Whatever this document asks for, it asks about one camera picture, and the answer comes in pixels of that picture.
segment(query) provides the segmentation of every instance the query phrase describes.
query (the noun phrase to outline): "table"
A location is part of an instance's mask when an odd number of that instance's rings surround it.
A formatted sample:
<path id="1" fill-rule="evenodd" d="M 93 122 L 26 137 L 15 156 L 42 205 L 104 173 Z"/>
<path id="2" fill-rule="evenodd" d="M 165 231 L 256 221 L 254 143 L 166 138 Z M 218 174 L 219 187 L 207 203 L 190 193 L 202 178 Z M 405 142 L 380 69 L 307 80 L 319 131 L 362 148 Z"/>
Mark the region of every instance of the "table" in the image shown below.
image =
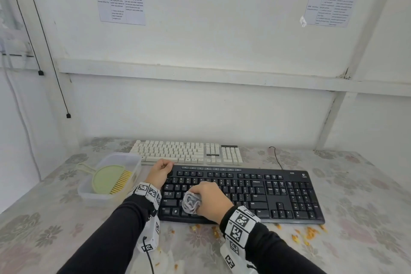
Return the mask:
<path id="1" fill-rule="evenodd" d="M 86 207 L 77 194 L 85 162 L 95 166 L 135 140 L 94 138 L 0 215 L 0 272 L 55 273 L 114 207 Z M 240 147 L 243 168 L 279 169 L 274 148 Z M 326 224 L 267 224 L 327 273 L 411 273 L 411 193 L 355 152 L 276 149 L 284 169 L 306 170 Z M 143 166 L 138 181 L 145 179 Z M 153 261 L 160 273 L 230 273 L 218 227 L 162 222 Z M 128 273 L 151 273 L 134 254 Z"/>

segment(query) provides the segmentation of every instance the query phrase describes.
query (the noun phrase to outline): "wrist band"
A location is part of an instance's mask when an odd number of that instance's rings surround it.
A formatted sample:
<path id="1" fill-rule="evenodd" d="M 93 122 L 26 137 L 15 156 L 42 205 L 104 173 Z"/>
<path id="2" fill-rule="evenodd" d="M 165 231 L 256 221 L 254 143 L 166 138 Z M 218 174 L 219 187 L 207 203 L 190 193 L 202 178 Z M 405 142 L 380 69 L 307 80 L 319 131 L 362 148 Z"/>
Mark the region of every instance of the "wrist band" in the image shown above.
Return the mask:
<path id="1" fill-rule="evenodd" d="M 154 205 L 154 212 L 152 212 L 151 215 L 155 216 L 162 198 L 161 192 L 158 188 L 150 183 L 141 182 L 130 190 L 130 192 L 127 194 L 127 197 L 132 194 L 145 196 L 145 198 Z"/>
<path id="2" fill-rule="evenodd" d="M 245 245 L 251 230 L 260 218 L 246 207 L 238 207 L 231 215 L 224 231 L 227 246 L 241 258 L 245 259 Z"/>

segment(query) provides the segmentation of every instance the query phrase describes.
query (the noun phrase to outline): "white keyboard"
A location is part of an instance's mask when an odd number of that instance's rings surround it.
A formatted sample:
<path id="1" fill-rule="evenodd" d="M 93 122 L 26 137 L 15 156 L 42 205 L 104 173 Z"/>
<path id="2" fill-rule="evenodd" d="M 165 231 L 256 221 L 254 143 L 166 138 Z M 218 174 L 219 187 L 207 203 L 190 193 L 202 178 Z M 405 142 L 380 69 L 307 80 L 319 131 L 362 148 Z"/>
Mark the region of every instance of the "white keyboard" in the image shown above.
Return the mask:
<path id="1" fill-rule="evenodd" d="M 141 164 L 153 165 L 160 158 L 178 164 L 201 165 L 242 165 L 240 149 L 237 145 L 216 143 L 194 143 L 177 141 L 137 140 L 130 153 L 142 157 Z"/>

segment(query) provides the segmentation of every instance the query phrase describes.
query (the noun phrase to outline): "transparent plastic box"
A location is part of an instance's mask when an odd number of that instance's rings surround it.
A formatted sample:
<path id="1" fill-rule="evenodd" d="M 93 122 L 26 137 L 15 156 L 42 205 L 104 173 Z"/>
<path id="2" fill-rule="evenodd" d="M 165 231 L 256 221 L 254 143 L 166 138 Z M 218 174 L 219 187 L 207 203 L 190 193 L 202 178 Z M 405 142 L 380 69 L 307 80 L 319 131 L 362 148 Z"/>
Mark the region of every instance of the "transparent plastic box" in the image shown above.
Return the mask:
<path id="1" fill-rule="evenodd" d="M 120 165 L 124 166 L 126 170 L 132 172 L 130 179 L 123 187 L 123 189 L 112 195 L 96 194 L 91 186 L 92 175 L 88 175 L 80 182 L 77 192 L 83 199 L 86 206 L 105 207 L 115 204 L 120 204 L 136 183 L 136 179 L 141 171 L 141 157 L 140 155 L 130 153 L 112 153 L 104 157 L 94 168 L 100 169 L 104 166 Z"/>

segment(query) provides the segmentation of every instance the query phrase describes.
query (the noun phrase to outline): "hand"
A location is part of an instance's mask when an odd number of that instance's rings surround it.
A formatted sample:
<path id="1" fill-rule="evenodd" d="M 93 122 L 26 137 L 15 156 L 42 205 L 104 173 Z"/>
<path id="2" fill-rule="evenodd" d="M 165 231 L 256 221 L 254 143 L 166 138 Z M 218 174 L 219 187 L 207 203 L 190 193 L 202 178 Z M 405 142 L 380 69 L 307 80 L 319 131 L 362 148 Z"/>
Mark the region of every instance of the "hand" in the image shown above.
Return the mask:
<path id="1" fill-rule="evenodd" d="M 215 182 L 200 182 L 189 191 L 201 195 L 201 206 L 197 209 L 197 214 L 218 224 L 221 223 L 227 211 L 233 207 L 233 203 L 221 192 Z"/>
<path id="2" fill-rule="evenodd" d="M 150 169 L 145 183 L 150 183 L 156 188 L 161 189 L 166 182 L 167 174 L 171 171 L 174 163 L 167 159 L 159 159 Z"/>

